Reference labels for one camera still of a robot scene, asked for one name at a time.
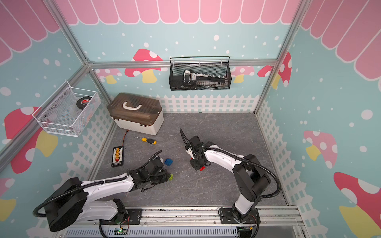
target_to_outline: black wire mesh basket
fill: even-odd
[[[170,58],[171,91],[230,89],[229,56]]]

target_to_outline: screwdriver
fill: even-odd
[[[149,139],[149,138],[139,138],[139,137],[136,137],[136,136],[134,136],[134,138],[141,139],[142,141],[144,141],[144,142],[148,142],[148,143],[150,143],[150,144],[152,144],[152,145],[156,145],[156,143],[157,143],[157,141],[155,141],[154,139]]]

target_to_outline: mushroom illustration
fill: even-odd
[[[148,49],[139,49],[131,61],[163,61],[157,54]],[[167,71],[168,68],[139,68],[139,69],[126,69],[125,75],[135,77],[140,73],[143,75],[143,83],[155,83],[157,78],[153,70]]]
[[[5,134],[7,139],[3,144],[8,143],[14,136],[32,119],[32,113],[38,107],[23,107],[9,113],[4,119]],[[49,157],[58,145],[58,137],[48,134],[42,128],[29,139],[17,155],[11,160],[12,170],[19,174],[29,169],[32,164],[34,151],[39,149],[45,157]]]
[[[106,82],[108,84],[117,83],[113,75],[122,76],[122,73],[119,71],[119,69],[97,69],[95,72],[102,82],[104,82],[104,79],[106,78]]]
[[[337,145],[333,135],[319,131],[304,131],[304,138],[304,143],[308,141],[312,144],[306,148],[308,156],[316,161],[317,157],[322,154],[325,164],[331,169],[337,159]]]
[[[259,77],[267,77],[271,74],[271,70],[272,66],[266,65],[265,67],[261,68],[257,74]]]
[[[271,84],[273,89],[277,90],[278,89],[278,83],[279,80],[282,79],[283,86],[287,87],[289,82],[290,82],[290,77],[291,77],[291,67],[292,67],[292,62],[291,62],[291,55],[289,52],[286,54],[286,58],[283,61],[283,64],[280,66],[280,69],[278,71],[278,74],[275,76],[274,82]],[[271,71],[271,66],[265,66],[263,67],[259,72],[258,76],[259,77],[265,77],[268,76]]]
[[[337,188],[356,206],[340,206],[339,210],[349,228],[359,238],[381,234],[381,189],[348,174],[336,172]]]
[[[14,184],[14,179],[0,179],[0,197]],[[16,207],[16,199],[0,199],[0,221],[5,221]]]
[[[234,67],[230,70],[232,78],[235,77],[233,83],[242,83],[243,75],[253,76],[255,74],[254,68],[252,66],[240,66]]]

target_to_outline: storage box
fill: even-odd
[[[107,106],[120,128],[156,135],[163,124],[160,102],[153,98],[120,93]]]

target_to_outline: robotic arm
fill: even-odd
[[[84,220],[109,220],[115,223],[127,220],[128,211],[119,199],[107,202],[95,201],[116,193],[126,193],[141,189],[144,192],[157,184],[167,182],[171,175],[163,168],[158,156],[161,150],[141,167],[108,179],[79,181],[74,177],[59,187],[46,201],[36,207],[33,215],[46,217],[49,229],[57,232],[74,222]],[[38,211],[43,208],[45,214]]]
[[[247,156],[236,155],[222,150],[212,142],[203,143],[198,136],[194,136],[189,140],[184,135],[182,129],[180,129],[180,134],[185,143],[185,149],[191,156],[190,164],[194,169],[202,171],[206,166],[210,166],[211,163],[216,163],[234,174],[240,195],[232,206],[231,211],[228,212],[232,217],[230,222],[245,223],[250,216],[253,216],[257,222],[255,236],[258,232],[260,220],[258,211],[254,207],[262,198],[271,198],[280,193],[281,187],[278,177],[272,171],[263,167],[252,154]],[[277,190],[271,194],[262,195],[271,183],[268,174],[277,183]],[[220,216],[221,222],[226,221],[226,219],[223,220],[222,214]]]

